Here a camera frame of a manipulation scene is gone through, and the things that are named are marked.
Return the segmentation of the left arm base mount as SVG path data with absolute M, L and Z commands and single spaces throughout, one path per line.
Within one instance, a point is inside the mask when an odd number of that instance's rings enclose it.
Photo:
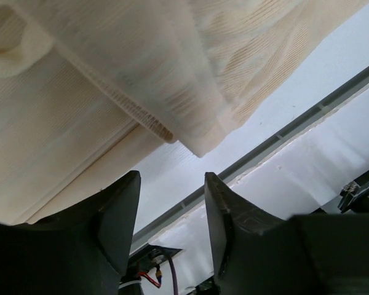
M 144 294 L 141 280 L 144 278 L 155 288 L 162 287 L 162 265 L 167 262 L 173 283 L 173 293 L 178 292 L 178 279 L 173 257 L 182 252 L 182 249 L 167 248 L 156 245 L 146 245 L 131 254 L 127 271 L 121 279 L 117 294 Z

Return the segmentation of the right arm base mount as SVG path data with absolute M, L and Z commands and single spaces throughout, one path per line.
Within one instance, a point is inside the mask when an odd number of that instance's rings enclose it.
M 369 172 L 344 186 L 337 197 L 314 213 L 369 213 Z

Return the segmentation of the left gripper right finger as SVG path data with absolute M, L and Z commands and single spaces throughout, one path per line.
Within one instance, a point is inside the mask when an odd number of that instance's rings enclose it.
M 221 294 L 369 294 L 369 213 L 280 219 L 205 174 Z

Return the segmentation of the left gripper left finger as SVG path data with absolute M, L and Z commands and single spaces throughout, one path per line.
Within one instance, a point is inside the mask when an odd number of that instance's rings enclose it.
M 34 224 L 0 223 L 0 294 L 117 294 L 129 261 L 141 177 Z

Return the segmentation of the beige trousers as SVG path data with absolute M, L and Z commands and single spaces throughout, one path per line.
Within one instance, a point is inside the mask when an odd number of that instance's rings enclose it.
M 243 126 L 365 1 L 0 1 L 0 223 Z

